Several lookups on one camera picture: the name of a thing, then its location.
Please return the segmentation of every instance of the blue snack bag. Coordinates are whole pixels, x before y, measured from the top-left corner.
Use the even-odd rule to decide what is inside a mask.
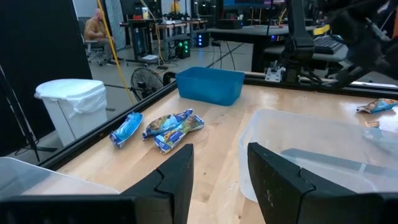
[[[113,144],[121,149],[126,140],[136,132],[142,122],[142,118],[143,115],[140,113],[129,114],[123,124],[109,135]]]
[[[203,128],[205,122],[198,115],[189,116],[176,129],[167,131],[155,137],[155,144],[159,147],[160,152],[166,154],[170,152],[181,139],[190,131]]]
[[[393,107],[395,107],[396,105],[398,105],[398,101],[397,100],[390,100],[390,99],[378,99],[373,101],[372,103],[365,105],[365,106],[360,106],[356,109],[356,111],[365,111],[368,113],[377,113],[380,111],[384,111],[384,110],[389,110]]]
[[[187,109],[178,114],[169,114],[161,118],[157,118],[151,122],[142,133],[142,139],[146,140],[149,136],[155,136],[168,130],[175,129],[193,112],[193,109]]]

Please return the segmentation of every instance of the chair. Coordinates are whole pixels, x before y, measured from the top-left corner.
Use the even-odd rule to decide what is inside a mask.
[[[88,19],[90,18],[89,17],[78,18],[80,35],[86,49],[87,60],[88,62],[91,63],[91,60],[95,59],[98,62],[98,65],[102,66],[102,61],[104,61],[104,59],[102,58],[102,55],[104,54],[104,48],[95,46],[98,43],[97,40],[85,40],[84,38],[86,22]]]

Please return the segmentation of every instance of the blue plastic bin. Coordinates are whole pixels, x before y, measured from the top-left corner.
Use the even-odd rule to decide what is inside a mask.
[[[192,67],[176,75],[180,96],[231,106],[242,91],[244,73]]]

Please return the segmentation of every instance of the wooden tabletop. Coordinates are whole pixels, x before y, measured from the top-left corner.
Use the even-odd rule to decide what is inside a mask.
[[[331,95],[264,86],[244,85],[233,106],[224,107],[181,98],[175,90],[146,109],[144,120],[123,149],[108,137],[80,154],[58,171],[120,192],[134,185],[186,143],[195,148],[195,173],[188,223],[264,223],[257,203],[239,191],[238,139],[253,112],[272,109],[333,119],[351,124],[378,120],[381,128],[397,132],[397,109],[371,115],[356,108],[373,99]],[[190,133],[170,154],[163,155],[153,139],[141,132],[154,119],[193,108],[205,121],[202,130]]]

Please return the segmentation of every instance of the person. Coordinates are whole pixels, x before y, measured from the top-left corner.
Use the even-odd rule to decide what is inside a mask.
[[[84,31],[85,40],[97,40],[98,43],[93,44],[93,47],[103,47],[105,53],[105,59],[110,64],[116,64],[112,60],[112,51],[111,44],[109,43],[109,39],[106,35],[106,29],[103,24],[103,17],[100,9],[95,10],[95,15],[91,19],[87,20],[85,31]]]

